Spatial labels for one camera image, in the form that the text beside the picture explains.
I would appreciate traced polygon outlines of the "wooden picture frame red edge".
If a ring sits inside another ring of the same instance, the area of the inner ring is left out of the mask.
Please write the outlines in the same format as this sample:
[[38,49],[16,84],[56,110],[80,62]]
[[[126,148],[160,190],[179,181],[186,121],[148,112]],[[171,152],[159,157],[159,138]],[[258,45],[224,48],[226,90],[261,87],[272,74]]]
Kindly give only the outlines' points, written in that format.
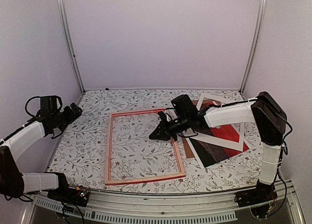
[[172,139],[171,143],[172,143],[173,150],[175,153],[175,159],[176,159],[177,168],[178,168],[177,173],[169,174],[169,175],[162,175],[162,176],[155,176],[155,177],[142,177],[142,178],[134,178],[134,179],[121,179],[121,180],[113,180],[111,178],[111,158],[112,158],[112,138],[113,138],[112,135],[113,135],[114,118],[123,117],[123,116],[132,116],[132,115],[154,114],[154,113],[158,113],[164,110],[165,110],[164,108],[159,108],[159,109],[110,113],[109,123],[108,123],[108,133],[107,133],[107,144],[106,144],[106,158],[105,158],[105,176],[104,176],[105,185],[129,185],[129,184],[138,184],[138,183],[151,183],[151,182],[180,179],[186,176],[181,154],[178,148],[178,144]]

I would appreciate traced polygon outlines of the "clear acrylic sheet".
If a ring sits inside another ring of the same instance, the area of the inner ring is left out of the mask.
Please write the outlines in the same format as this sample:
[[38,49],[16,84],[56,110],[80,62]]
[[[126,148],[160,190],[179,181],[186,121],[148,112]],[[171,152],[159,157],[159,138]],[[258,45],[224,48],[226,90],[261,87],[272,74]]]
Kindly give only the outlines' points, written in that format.
[[157,113],[114,118],[111,158],[113,180],[178,172],[171,141],[149,139],[159,122]]

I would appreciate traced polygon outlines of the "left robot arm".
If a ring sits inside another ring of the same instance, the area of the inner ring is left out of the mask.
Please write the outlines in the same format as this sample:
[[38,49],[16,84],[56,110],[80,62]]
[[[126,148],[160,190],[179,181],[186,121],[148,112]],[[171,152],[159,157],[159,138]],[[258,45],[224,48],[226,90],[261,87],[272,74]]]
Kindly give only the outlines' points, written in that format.
[[0,141],[0,193],[9,198],[48,191],[61,201],[69,201],[77,190],[70,188],[62,173],[22,173],[16,161],[34,143],[53,134],[57,128],[63,131],[82,114],[75,103],[64,108],[56,104],[41,104],[40,110],[27,124],[5,140]]

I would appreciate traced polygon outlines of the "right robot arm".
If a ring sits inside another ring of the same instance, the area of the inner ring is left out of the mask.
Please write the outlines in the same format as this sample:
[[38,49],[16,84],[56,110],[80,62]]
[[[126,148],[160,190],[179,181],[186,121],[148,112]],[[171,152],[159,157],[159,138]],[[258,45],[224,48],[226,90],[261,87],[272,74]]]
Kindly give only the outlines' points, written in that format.
[[210,104],[202,109],[186,94],[171,101],[177,118],[168,121],[164,111],[158,112],[160,123],[149,135],[151,140],[177,140],[178,134],[191,129],[216,128],[235,123],[255,123],[263,144],[263,158],[258,182],[252,192],[255,202],[261,203],[271,194],[278,171],[281,148],[284,145],[287,115],[268,92],[245,101],[222,105]]

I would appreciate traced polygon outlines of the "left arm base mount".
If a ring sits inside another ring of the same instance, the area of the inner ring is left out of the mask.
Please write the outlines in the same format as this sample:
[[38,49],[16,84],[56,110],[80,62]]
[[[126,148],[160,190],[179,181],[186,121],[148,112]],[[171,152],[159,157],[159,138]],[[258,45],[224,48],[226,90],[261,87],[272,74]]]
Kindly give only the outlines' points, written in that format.
[[60,202],[73,203],[77,206],[86,207],[89,201],[90,189],[80,185],[75,188],[59,187],[49,190],[47,197]]

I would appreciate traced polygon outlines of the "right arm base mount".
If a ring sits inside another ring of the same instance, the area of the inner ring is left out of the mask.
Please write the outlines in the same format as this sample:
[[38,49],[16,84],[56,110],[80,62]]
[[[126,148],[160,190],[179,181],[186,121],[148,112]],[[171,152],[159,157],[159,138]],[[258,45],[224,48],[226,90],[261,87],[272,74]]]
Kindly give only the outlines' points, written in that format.
[[267,202],[262,206],[257,206],[251,209],[252,214],[256,218],[263,219],[268,217],[271,210],[275,206],[276,198],[277,193],[273,184],[267,185],[258,181],[256,188],[236,192],[234,201],[239,207]]

